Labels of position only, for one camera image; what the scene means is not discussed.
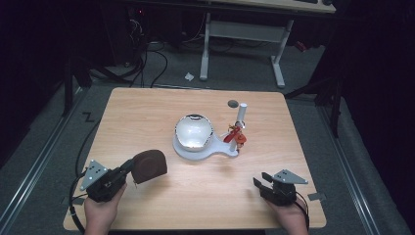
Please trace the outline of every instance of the desk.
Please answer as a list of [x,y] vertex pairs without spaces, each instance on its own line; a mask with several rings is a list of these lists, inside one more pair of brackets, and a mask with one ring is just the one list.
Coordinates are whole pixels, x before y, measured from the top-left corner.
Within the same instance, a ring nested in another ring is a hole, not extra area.
[[[211,0],[218,3],[230,3],[249,5],[264,8],[277,8],[290,11],[308,11],[314,13],[330,13],[336,12],[333,5],[326,6],[319,0],[317,4],[304,3],[294,0],[272,1],[272,0]],[[285,27],[282,26],[265,26],[249,23],[228,23],[223,21],[211,21],[210,13],[207,13],[207,20],[205,26],[205,47],[202,55],[201,64],[201,80],[208,79],[208,50],[209,38],[211,36],[229,37],[235,39],[248,39],[257,41],[266,41],[278,43],[278,48],[275,56],[271,57],[271,65],[274,70],[277,86],[285,87],[283,74],[281,73],[280,60],[290,36],[294,20],[288,20]]]
[[[248,138],[240,155],[213,155],[193,162],[179,157],[173,147],[174,126],[180,118],[200,114],[210,119],[220,135],[233,124],[238,109],[229,100],[247,103]],[[164,152],[168,173],[128,187],[112,229],[266,229],[277,228],[273,211],[259,196],[253,177],[288,169],[308,180],[297,185],[307,199],[315,186],[305,161],[284,96],[276,92],[116,88],[104,112],[90,160],[115,168],[149,149]],[[307,201],[310,227],[323,227],[326,218],[319,201]],[[77,206],[85,224],[83,207]],[[69,213],[64,227],[76,230]]]

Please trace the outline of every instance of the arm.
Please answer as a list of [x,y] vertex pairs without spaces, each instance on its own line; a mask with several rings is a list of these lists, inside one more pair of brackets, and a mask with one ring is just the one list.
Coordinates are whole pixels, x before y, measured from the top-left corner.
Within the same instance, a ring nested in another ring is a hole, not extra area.
[[[305,218],[299,207],[294,204],[286,207],[278,207],[266,200],[265,202],[275,211],[278,222],[290,235],[308,234]],[[303,208],[305,207],[302,200],[297,199],[297,203]]]
[[86,227],[85,234],[104,235],[108,234],[116,218],[119,200],[125,191],[127,184],[124,184],[114,197],[106,203],[96,203],[90,198],[85,200]]

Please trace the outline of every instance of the gray carpet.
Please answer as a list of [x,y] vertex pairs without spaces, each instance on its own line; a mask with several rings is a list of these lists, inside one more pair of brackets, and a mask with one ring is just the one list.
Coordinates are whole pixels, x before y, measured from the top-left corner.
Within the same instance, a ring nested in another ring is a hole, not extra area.
[[[267,55],[264,56],[270,53],[274,45],[255,47],[254,51],[252,47],[234,46],[225,53],[212,52],[208,81],[198,79],[202,49],[197,46],[198,44],[195,43],[177,50],[165,45],[160,52],[167,57],[168,66],[155,86],[288,93],[308,83],[316,63],[324,52],[322,47],[303,53],[296,48],[288,47],[281,61],[287,84],[285,89],[279,89],[269,65],[269,58]],[[151,48],[161,48],[161,45],[155,44]],[[227,46],[220,45],[213,49],[227,50]],[[147,65],[144,69],[145,87],[148,87],[162,71],[164,63],[161,55],[154,52],[148,53]],[[129,69],[117,67],[111,70],[123,73]],[[195,76],[192,81],[184,79],[187,72]],[[76,157],[84,138],[102,116],[112,89],[117,86],[121,85],[106,79],[94,79],[93,86],[77,96],[82,97],[84,94],[84,98],[73,111],[67,127],[51,152],[49,162],[32,188],[20,213],[14,219],[8,234],[76,234],[76,232],[66,231],[62,225],[68,209],[65,202],[75,176]],[[140,82],[136,81],[134,87],[139,86]],[[18,150],[1,169],[1,212],[8,207],[43,146],[47,144],[49,135],[61,120],[63,95],[63,89],[60,89],[32,124]],[[327,131],[326,122],[314,106],[311,97],[307,95],[288,100],[317,191],[324,193],[327,198],[322,201],[327,225],[321,229],[311,229],[310,234],[366,234],[364,224],[342,175],[337,151],[332,143],[330,132]],[[90,119],[94,122],[86,121],[85,113],[90,113]],[[370,161],[345,102],[342,102],[339,133],[339,142],[353,173],[359,179],[359,186],[365,198],[368,199],[368,205],[376,219],[380,233],[410,234],[400,214],[396,211],[388,190]],[[92,141],[93,135],[88,139],[80,155],[79,167],[84,164]],[[275,229],[267,230],[266,234],[285,234],[285,232]]]

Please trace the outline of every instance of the person's left hand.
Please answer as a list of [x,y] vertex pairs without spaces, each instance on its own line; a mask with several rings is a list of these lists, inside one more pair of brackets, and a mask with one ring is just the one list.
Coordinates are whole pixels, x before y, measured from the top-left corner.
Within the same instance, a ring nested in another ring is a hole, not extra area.
[[96,203],[90,198],[85,199],[85,234],[108,234],[116,218],[119,200],[126,187],[125,183],[109,202]]

